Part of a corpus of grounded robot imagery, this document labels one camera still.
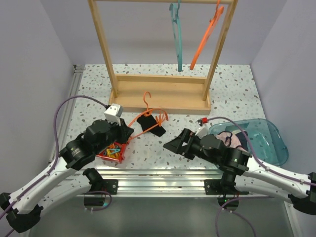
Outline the black underwear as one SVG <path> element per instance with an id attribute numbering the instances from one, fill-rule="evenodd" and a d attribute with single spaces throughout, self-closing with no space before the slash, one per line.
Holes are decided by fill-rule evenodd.
<path id="1" fill-rule="evenodd" d="M 141 115 L 136 121 L 141 125 L 143 131 L 148 130 L 148 132 L 152 133 L 155 136 L 161 137 L 166 133 L 166 130 L 162 126 L 158 126 L 156 120 L 152 115 L 147 117 Z"/>

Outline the orange clip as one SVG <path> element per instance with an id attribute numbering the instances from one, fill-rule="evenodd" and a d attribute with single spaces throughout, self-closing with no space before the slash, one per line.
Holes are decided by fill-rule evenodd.
<path id="1" fill-rule="evenodd" d="M 162 123 L 164 121 L 168 120 L 168 117 L 166 117 L 164 113 L 160 113 L 158 116 L 155 117 L 155 119 L 156 119 L 158 126 L 161 127 Z"/>

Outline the orange hanger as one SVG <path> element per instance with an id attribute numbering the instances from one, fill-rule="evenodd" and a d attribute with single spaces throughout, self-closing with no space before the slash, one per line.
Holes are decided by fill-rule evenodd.
<path id="1" fill-rule="evenodd" d="M 216 25 L 217 25 L 219 19 L 221 18 L 222 14 L 224 12 L 225 8 L 223 6 L 220 6 L 220 3 L 221 3 L 221 1 L 217 0 L 216 10 L 215 10 L 214 16 L 210 20 L 209 26 L 208 26 L 207 30 L 205 31 L 204 36 L 202 37 L 202 40 L 197 48 L 197 51 L 195 52 L 195 55 L 194 55 L 194 57 L 191 61 L 191 64 L 190 64 L 190 70 L 194 69 L 199 56 L 201 55 L 204 47 L 207 44 L 208 39 L 210 38 L 211 34 L 213 33 L 214 29 L 216 28 Z"/>
<path id="2" fill-rule="evenodd" d="M 166 133 L 165 128 L 162 124 L 165 121 L 168 121 L 168 114 L 165 110 L 161 108 L 150 108 L 146 100 L 146 96 L 151 98 L 151 93 L 146 91 L 143 95 L 143 102 L 146 105 L 144 112 L 140 113 L 132 122 L 130 122 L 129 127 L 131 127 L 135 122 L 139 123 L 142 128 L 142 132 L 138 135 L 132 135 L 127 143 L 130 143 L 132 140 L 140 137 L 145 133 L 151 133 L 157 137 L 161 137 Z"/>

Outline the pink underwear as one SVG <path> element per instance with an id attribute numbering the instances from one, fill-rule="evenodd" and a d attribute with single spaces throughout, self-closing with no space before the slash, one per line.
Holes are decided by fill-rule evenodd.
<path id="1" fill-rule="evenodd" d="M 224 145 L 227 147 L 238 148 L 238 149 L 242 148 L 242 145 L 241 145 L 239 138 L 231 132 L 223 131 L 223 132 L 215 135 L 215 137 L 217 139 L 223 141 Z"/>

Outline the navy underwear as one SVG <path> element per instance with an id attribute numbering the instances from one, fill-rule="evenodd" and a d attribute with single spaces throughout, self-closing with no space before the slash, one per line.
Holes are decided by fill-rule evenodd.
<path id="1" fill-rule="evenodd" d="M 242 132 L 235 133 L 232 138 L 232 146 L 240 150 L 248 152 L 247 140 Z"/>

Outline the teal hanger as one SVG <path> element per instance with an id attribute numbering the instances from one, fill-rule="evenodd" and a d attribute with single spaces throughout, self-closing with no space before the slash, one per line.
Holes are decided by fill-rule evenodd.
<path id="1" fill-rule="evenodd" d="M 181 22 L 179 17 L 181 1 L 177 0 L 177 3 L 171 3 L 169 6 L 171 25 L 173 30 L 174 45 L 177 58 L 177 71 L 182 72 L 183 66 L 183 51 L 182 51 L 182 32 L 181 32 Z"/>

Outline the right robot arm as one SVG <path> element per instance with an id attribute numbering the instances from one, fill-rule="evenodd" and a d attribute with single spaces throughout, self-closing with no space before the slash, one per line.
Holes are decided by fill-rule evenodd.
<path id="1" fill-rule="evenodd" d="M 201 158 L 223 172 L 220 192 L 252 192 L 279 198 L 305 214 L 316 213 L 316 174 L 295 173 L 255 159 L 239 148 L 225 145 L 215 135 L 199 137 L 189 129 L 165 143 L 163 147 L 188 159 Z"/>

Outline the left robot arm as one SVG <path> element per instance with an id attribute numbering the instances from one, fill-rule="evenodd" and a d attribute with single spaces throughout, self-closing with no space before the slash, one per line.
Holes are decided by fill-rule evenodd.
<path id="1" fill-rule="evenodd" d="M 39 175 L 13 193 L 2 193 L 0 205 L 9 225 L 18 233 L 31 229 L 40 220 L 44 209 L 40 201 L 51 198 L 49 192 L 68 178 L 93 162 L 95 157 L 109 145 L 125 144 L 134 132 L 123 119 L 117 122 L 96 120 L 75 140 L 69 142 Z"/>

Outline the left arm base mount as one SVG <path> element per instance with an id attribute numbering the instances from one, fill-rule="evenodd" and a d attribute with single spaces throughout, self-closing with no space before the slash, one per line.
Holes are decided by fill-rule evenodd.
<path id="1" fill-rule="evenodd" d="M 88 168 L 83 172 L 89 180 L 89 192 L 106 191 L 111 195 L 116 195 L 119 187 L 118 179 L 104 179 L 95 168 Z"/>

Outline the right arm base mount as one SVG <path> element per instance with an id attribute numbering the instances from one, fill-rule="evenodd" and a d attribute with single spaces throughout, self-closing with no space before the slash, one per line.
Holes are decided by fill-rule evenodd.
<path id="1" fill-rule="evenodd" d="M 247 191 L 236 189 L 236 178 L 242 176 L 244 171 L 229 172 L 214 170 L 210 177 L 204 179 L 206 195 L 248 195 Z"/>

